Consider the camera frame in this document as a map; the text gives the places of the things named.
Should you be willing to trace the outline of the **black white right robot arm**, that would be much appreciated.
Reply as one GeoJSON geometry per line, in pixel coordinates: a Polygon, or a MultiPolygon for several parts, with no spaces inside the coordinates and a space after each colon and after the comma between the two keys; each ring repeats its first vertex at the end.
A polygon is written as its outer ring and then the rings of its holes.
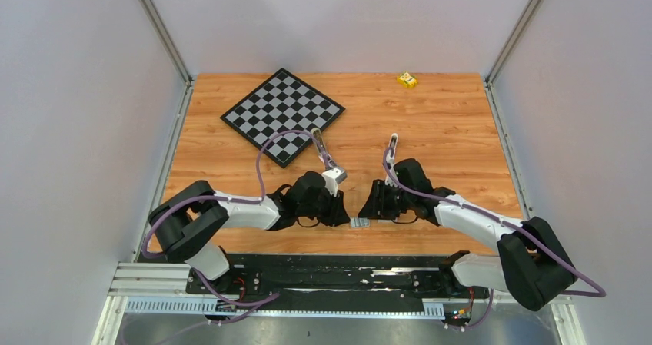
{"type": "Polygon", "coordinates": [[[574,265],[551,226],[521,221],[478,207],[446,187],[433,187],[414,158],[392,168],[397,178],[375,180],[359,217],[396,220],[403,213],[456,230],[489,247],[494,255],[458,251],[440,267],[439,286],[449,297],[469,287],[508,292],[522,307],[538,311],[577,282],[574,265]]]}

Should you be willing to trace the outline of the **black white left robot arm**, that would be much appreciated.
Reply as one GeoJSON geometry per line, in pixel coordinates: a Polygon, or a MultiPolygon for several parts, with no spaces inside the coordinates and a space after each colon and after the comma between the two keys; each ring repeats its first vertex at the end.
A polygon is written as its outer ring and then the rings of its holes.
{"type": "Polygon", "coordinates": [[[211,242],[220,229],[279,231],[302,218],[328,227],[346,224],[350,218],[339,188],[345,178],[340,168],[308,171],[262,199],[221,193],[207,181],[196,181],[150,212],[149,237],[156,237],[167,262],[189,264],[214,292],[225,294],[236,275],[226,253],[211,242]]]}

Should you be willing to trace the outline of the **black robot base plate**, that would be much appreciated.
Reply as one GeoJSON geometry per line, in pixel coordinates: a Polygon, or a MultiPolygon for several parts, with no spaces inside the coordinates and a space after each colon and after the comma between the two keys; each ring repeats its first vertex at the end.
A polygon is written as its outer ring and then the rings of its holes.
{"type": "Polygon", "coordinates": [[[279,297],[266,310],[293,312],[417,313],[425,300],[467,306],[489,291],[447,288],[443,256],[231,254],[231,269],[212,282],[224,296],[246,301],[279,297]]]}

